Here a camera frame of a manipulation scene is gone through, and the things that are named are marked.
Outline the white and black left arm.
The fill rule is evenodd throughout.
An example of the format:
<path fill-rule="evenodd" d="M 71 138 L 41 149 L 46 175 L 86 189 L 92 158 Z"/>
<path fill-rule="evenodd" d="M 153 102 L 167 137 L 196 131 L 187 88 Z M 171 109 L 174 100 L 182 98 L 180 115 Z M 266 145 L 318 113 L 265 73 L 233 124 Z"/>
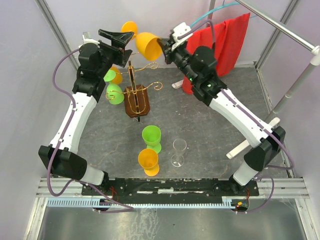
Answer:
<path fill-rule="evenodd" d="M 125 47 L 135 33 L 100 29 L 98 34 L 111 44 L 88 38 L 86 33 L 82 35 L 83 44 L 77 50 L 80 66 L 72 92 L 58 89 L 70 97 L 71 103 L 57 134 L 49 145 L 40 146 L 38 155 L 48 175 L 92 184 L 95 192 L 106 195 L 111 187 L 108 174 L 89 166 L 78 155 L 78 146 L 87 120 L 105 89 L 105 75 L 113 65 L 126 66 L 132 51 Z"/>

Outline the gold wire glass rack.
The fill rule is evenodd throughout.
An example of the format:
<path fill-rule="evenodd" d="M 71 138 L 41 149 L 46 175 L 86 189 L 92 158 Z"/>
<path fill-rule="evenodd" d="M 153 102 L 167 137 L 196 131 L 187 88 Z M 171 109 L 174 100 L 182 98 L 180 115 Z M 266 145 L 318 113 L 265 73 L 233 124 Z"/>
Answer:
<path fill-rule="evenodd" d="M 163 88 L 163 84 L 160 81 L 155 81 L 144 86 L 143 84 L 137 84 L 135 79 L 135 72 L 143 71 L 147 68 L 156 70 L 159 67 L 157 62 L 151 62 L 142 68 L 135 69 L 132 61 L 128 61 L 127 71 L 121 72 L 122 76 L 124 74 L 129 75 L 130 85 L 122 90 L 124 95 L 124 108 L 125 113 L 130 118 L 136 118 L 138 122 L 141 121 L 142 116 L 146 116 L 150 111 L 150 102 L 148 96 L 148 88 L 153 87 L 154 90 L 160 91 Z"/>

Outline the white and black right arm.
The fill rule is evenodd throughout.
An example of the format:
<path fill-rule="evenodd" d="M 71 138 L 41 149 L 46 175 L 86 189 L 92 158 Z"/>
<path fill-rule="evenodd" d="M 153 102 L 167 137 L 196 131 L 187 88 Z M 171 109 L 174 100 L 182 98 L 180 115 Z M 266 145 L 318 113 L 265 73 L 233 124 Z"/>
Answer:
<path fill-rule="evenodd" d="M 247 190 L 248 182 L 284 148 L 286 135 L 282 127 L 272 127 L 246 108 L 221 81 L 216 72 L 214 48 L 199 46 L 189 53 L 186 44 L 174 47 L 170 38 L 160 38 L 165 62 L 174 63 L 190 80 L 194 96 L 205 105 L 224 116 L 246 138 L 251 150 L 244 162 L 230 177 L 229 191 L 236 196 Z"/>

